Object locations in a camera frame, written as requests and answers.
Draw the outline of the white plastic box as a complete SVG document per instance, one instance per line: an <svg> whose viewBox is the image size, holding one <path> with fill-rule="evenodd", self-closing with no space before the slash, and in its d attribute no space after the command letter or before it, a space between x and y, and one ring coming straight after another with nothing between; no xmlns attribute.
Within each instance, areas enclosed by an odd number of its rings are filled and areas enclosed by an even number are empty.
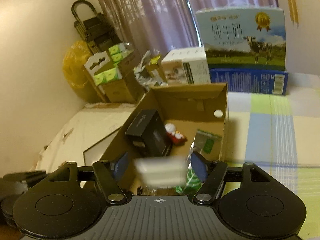
<svg viewBox="0 0 320 240"><path fill-rule="evenodd" d="M181 186L187 177L187 162L184 158L152 157L134 161L138 178L144 186L171 188Z"/></svg>

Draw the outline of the silver green tea pouch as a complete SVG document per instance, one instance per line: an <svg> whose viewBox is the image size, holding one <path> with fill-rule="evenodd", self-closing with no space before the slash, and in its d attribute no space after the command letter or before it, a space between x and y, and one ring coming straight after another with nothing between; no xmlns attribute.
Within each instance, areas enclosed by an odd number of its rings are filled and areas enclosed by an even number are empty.
<svg viewBox="0 0 320 240"><path fill-rule="evenodd" d="M191 194L200 189L210 173L212 161L221 155L222 136L201 129L196 131L187 157L185 182L175 187L178 194Z"/></svg>

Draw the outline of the red toy figure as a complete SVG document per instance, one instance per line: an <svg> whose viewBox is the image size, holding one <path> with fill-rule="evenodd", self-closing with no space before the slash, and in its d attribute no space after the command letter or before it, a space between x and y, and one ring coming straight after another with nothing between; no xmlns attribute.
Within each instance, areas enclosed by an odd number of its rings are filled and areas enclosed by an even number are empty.
<svg viewBox="0 0 320 240"><path fill-rule="evenodd" d="M165 124L165 130L172 141L172 143L176 146L182 146L187 141L187 138L177 130L176 126L172 123Z"/></svg>

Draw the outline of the black shaver box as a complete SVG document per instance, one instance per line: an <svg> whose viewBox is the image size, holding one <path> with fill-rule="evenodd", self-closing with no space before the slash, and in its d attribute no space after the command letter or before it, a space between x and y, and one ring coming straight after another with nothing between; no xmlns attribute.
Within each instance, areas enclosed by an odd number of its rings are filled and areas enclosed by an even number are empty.
<svg viewBox="0 0 320 240"><path fill-rule="evenodd" d="M125 132L143 157L164 157L172 142L156 109L141 110Z"/></svg>

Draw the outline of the clear plastic cup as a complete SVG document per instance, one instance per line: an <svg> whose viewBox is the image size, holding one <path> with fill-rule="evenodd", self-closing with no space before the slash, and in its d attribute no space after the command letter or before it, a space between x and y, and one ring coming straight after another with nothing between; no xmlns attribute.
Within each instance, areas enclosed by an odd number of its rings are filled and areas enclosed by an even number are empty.
<svg viewBox="0 0 320 240"><path fill-rule="evenodd" d="M176 191L173 188L159 188L151 186L139 186L137 188L138 196L174 196Z"/></svg>

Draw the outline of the open brown cardboard box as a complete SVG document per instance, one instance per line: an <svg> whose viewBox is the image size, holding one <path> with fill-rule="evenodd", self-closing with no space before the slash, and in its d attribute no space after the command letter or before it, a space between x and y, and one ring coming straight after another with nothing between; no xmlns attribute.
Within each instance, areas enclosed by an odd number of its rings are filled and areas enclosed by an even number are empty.
<svg viewBox="0 0 320 240"><path fill-rule="evenodd" d="M138 113L145 109L157 110L164 124L170 123L171 128L176 129L187 139L184 145L173 146L171 155L187 157L196 132L202 130L221 137L214 142L212 152L205 154L205 158L210 161L223 160L226 149L225 124L228 120L227 90L226 83L188 84L150 89L102 156L103 160L113 161L123 153L129 154L129 166L118 180L119 187L133 191L138 187L133 161L141 155L125 132Z"/></svg>

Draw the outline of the checked tablecloth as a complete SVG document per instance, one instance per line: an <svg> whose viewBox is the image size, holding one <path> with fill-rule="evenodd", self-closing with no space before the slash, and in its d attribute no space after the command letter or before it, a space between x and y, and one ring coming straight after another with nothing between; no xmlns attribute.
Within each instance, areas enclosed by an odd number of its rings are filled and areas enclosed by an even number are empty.
<svg viewBox="0 0 320 240"><path fill-rule="evenodd" d="M228 93L232 166L253 162L297 194L307 216L302 239L319 239L319 76L289 74L285 96Z"/></svg>

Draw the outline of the tissue packs cardboard box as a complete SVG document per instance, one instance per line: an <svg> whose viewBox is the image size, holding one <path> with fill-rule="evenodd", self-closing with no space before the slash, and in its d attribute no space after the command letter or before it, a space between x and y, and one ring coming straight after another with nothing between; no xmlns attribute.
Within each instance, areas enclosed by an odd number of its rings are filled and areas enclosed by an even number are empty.
<svg viewBox="0 0 320 240"><path fill-rule="evenodd" d="M140 60L134 46L122 42L89 57L84 68L93 88L107 102L138 103L144 95L134 74Z"/></svg>

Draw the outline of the blue flat box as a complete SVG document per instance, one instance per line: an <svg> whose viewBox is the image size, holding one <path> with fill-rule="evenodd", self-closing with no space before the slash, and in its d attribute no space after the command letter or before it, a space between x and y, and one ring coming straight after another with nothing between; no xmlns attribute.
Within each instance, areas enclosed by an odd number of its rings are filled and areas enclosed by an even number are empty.
<svg viewBox="0 0 320 240"><path fill-rule="evenodd" d="M211 69L212 83L227 83L229 92L285 95L288 72L258 69Z"/></svg>

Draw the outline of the white appliance box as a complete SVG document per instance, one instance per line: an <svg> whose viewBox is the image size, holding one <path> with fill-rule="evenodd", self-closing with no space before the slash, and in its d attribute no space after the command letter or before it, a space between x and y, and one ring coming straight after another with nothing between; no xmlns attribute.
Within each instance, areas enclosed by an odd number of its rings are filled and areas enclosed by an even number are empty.
<svg viewBox="0 0 320 240"><path fill-rule="evenodd" d="M211 83L203 47L173 49L161 61L161 68L169 84Z"/></svg>

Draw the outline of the yellow plastic bag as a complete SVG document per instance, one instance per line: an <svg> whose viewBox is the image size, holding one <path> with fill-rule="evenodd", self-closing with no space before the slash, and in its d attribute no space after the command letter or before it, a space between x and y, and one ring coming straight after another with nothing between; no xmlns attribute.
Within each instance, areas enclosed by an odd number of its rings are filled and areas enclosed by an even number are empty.
<svg viewBox="0 0 320 240"><path fill-rule="evenodd" d="M63 58L62 71L71 89L87 103L99 102L99 97L83 70L92 56L87 43L78 40L67 50Z"/></svg>

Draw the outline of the milk carton gift box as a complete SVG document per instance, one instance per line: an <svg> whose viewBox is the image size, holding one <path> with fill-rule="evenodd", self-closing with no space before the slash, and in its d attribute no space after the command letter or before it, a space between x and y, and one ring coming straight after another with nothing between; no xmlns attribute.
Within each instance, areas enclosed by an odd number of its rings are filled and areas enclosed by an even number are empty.
<svg viewBox="0 0 320 240"><path fill-rule="evenodd" d="M196 12L210 69L285 70L285 16L275 7L220 7Z"/></svg>

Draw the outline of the black folding cart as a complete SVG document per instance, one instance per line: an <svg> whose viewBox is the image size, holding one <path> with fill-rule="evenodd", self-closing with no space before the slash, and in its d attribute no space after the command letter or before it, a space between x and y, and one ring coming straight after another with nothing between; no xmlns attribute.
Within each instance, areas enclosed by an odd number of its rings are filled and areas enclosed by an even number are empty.
<svg viewBox="0 0 320 240"><path fill-rule="evenodd" d="M95 16L84 21L80 20L76 8L81 4L87 5ZM92 54L107 51L108 48L121 42L114 27L102 13L96 11L90 2L86 0L75 1L71 6L71 12L76 19L74 27L80 37L87 43Z"/></svg>

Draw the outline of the purple curtain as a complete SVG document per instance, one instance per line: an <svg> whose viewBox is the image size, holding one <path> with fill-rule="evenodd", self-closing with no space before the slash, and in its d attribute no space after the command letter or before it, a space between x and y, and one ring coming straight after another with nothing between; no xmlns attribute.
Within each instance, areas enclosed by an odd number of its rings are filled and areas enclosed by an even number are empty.
<svg viewBox="0 0 320 240"><path fill-rule="evenodd" d="M122 41L140 53L166 54L175 48L198 47L198 10L225 6L278 6L277 0L98 0Z"/></svg>

